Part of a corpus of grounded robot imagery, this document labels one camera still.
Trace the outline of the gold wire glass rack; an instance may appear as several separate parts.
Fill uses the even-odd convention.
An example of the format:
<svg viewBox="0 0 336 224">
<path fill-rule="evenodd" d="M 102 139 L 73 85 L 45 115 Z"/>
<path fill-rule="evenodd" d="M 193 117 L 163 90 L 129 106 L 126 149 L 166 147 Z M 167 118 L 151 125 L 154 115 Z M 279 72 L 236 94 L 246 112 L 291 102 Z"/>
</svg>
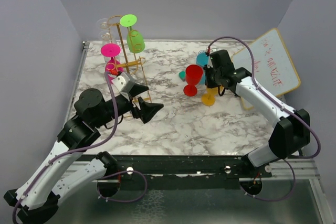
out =
<svg viewBox="0 0 336 224">
<path fill-rule="evenodd" d="M 129 50 L 127 44 L 128 29 L 120 25 L 121 15 L 112 16 L 109 19 L 111 31 L 112 27 L 117 28 L 118 37 L 121 43 L 121 51 L 124 59 L 121 60 L 120 67 L 123 67 L 127 73 L 130 73 L 135 80 L 139 80 L 141 84 L 148 85 L 143 65 L 146 63 L 146 59 L 138 54 L 134 54 Z"/>
</svg>

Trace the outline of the blue wine glass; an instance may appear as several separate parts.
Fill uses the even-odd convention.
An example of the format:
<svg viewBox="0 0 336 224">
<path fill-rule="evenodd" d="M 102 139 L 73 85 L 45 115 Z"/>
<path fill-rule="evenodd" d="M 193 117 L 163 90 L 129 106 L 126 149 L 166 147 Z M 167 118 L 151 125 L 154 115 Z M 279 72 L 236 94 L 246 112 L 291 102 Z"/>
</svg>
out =
<svg viewBox="0 0 336 224">
<path fill-rule="evenodd" d="M 204 52 L 200 52 L 196 57 L 196 64 L 202 68 L 204 71 L 204 66 L 208 64 L 208 56 Z M 199 82 L 200 85 L 205 84 L 205 73 L 203 72 L 201 80 Z"/>
</svg>

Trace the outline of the red wine glass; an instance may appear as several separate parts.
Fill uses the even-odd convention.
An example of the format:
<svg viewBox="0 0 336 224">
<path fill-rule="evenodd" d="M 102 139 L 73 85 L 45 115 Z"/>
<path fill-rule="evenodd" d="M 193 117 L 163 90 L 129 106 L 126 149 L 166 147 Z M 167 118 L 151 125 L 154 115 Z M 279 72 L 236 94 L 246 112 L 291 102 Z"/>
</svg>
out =
<svg viewBox="0 0 336 224">
<path fill-rule="evenodd" d="M 203 75 L 203 69 L 198 65 L 189 65 L 185 69 L 185 81 L 187 85 L 184 87 L 183 92 L 188 97 L 197 95 L 196 85 L 200 82 Z"/>
</svg>

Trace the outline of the orange wine glass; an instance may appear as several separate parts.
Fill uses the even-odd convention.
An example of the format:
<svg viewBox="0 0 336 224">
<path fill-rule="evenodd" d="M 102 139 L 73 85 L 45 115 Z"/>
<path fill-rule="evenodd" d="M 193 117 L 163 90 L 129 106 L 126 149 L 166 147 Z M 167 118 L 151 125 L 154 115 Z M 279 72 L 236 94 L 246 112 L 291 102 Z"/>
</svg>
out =
<svg viewBox="0 0 336 224">
<path fill-rule="evenodd" d="M 215 95 L 217 95 L 217 88 L 206 87 L 206 92 L 201 97 L 201 102 L 205 106 L 212 106 L 215 104 Z"/>
</svg>

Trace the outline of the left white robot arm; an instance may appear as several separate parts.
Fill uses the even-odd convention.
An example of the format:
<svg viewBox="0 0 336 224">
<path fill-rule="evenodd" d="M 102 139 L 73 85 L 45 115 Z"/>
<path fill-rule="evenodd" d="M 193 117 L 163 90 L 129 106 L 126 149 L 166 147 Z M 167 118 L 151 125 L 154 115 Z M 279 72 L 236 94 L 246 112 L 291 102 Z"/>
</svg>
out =
<svg viewBox="0 0 336 224">
<path fill-rule="evenodd" d="M 128 112 L 135 119 L 148 123 L 164 107 L 142 98 L 138 98 L 138 105 L 133 104 L 133 97 L 148 89 L 135 84 L 129 92 L 112 95 L 108 101 L 98 89 L 83 91 L 74 104 L 75 116 L 66 122 L 44 162 L 20 188 L 5 193 L 4 199 L 14 207 L 13 223 L 45 223 L 57 212 L 59 205 L 82 186 L 118 175 L 117 160 L 104 151 L 83 169 L 63 177 L 68 167 L 94 146 L 100 137 L 98 129 L 101 126 L 111 121 L 118 124 L 118 117 Z"/>
</svg>

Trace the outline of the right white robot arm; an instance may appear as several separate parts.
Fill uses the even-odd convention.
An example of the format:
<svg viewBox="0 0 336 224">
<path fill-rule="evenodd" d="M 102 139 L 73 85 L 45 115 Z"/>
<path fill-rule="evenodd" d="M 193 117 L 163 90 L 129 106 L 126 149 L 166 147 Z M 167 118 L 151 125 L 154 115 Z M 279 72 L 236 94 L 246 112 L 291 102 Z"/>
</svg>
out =
<svg viewBox="0 0 336 224">
<path fill-rule="evenodd" d="M 209 88 L 222 86 L 248 101 L 272 125 L 268 143 L 244 156 L 241 171 L 254 177 L 260 166 L 277 159 L 285 159 L 310 143 L 309 113 L 296 110 L 281 102 L 252 77 L 244 67 L 235 68 L 227 50 L 208 54 L 210 65 L 204 67 L 205 84 Z"/>
</svg>

